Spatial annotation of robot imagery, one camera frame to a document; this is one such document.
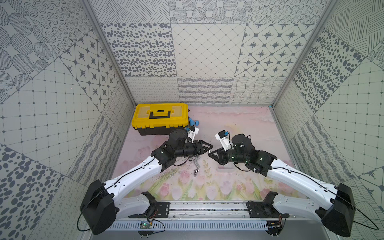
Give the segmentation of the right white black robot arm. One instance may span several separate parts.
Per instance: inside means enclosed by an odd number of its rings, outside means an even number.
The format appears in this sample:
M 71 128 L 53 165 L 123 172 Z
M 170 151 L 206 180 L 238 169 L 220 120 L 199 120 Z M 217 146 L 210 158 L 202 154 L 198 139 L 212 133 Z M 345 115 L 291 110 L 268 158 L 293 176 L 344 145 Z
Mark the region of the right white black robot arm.
M 229 132 L 215 135 L 222 147 L 209 153 L 209 157 L 224 166 L 228 163 L 243 163 L 249 172 L 277 180 L 306 196 L 305 199 L 287 197 L 270 191 L 262 202 L 248 201 L 251 218 L 280 218 L 299 216 L 315 220 L 334 234 L 348 238 L 355 223 L 355 205 L 350 187 L 325 183 L 290 167 L 276 156 L 256 150 L 244 134 L 230 137 Z

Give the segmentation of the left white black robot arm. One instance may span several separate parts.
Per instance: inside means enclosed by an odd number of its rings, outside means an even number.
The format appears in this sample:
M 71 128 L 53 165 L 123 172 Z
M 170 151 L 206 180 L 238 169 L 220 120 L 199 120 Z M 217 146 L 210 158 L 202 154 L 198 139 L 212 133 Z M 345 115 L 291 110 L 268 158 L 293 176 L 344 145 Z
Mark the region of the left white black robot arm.
M 126 195 L 173 166 L 177 158 L 197 157 L 212 148 L 213 145 L 203 140 L 193 140 L 184 130 L 174 130 L 167 141 L 131 170 L 104 183 L 100 180 L 91 183 L 80 206 L 80 215 L 86 220 L 89 231 L 101 234 L 116 220 L 131 216 L 152 221 L 159 213 L 156 198 L 149 192 L 132 198 Z

